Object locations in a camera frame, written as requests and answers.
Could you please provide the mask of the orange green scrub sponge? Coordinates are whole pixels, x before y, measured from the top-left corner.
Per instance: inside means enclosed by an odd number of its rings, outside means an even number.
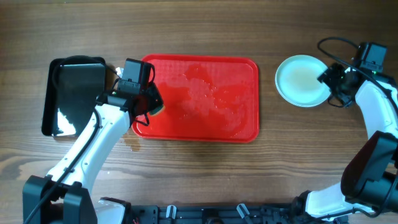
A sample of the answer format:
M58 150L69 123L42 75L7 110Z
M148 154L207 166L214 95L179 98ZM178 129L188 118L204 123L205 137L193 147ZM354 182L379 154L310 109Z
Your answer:
M164 110L165 106L161 105L153 109L152 111L149 112L151 116L156 116L157 114L161 113Z

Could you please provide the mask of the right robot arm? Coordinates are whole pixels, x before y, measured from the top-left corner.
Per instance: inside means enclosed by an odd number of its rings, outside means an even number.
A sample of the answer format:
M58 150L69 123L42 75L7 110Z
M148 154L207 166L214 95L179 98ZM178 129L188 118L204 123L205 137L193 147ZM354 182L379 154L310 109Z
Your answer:
M287 211L290 223L334 223L362 213L376 218L397 212L397 83L383 74L387 48L362 42L348 63L327 51L335 60L319 77L332 97L345 108L357 104L362 112L368 141L345 168L341 181L319 191L295 197Z

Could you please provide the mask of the light blue plate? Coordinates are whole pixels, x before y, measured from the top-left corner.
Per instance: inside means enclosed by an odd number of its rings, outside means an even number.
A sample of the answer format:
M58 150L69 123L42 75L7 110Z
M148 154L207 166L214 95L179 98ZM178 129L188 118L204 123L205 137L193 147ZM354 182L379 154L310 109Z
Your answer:
M285 59L275 73L275 85L279 94L289 103L309 108L322 104L330 96L326 84L318 77L328 67L309 55L294 55Z

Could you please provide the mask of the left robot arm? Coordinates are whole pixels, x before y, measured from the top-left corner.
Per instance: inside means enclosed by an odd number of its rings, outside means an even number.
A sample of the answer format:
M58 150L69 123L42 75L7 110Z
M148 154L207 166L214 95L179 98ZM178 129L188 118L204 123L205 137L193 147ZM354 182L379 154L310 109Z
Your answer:
M164 105L155 67L127 59L112 89L95 102L90 121L63 159L45 177L30 176L22 191L24 223L138 223L129 202L91 200L96 177L117 141L139 116L148 118Z

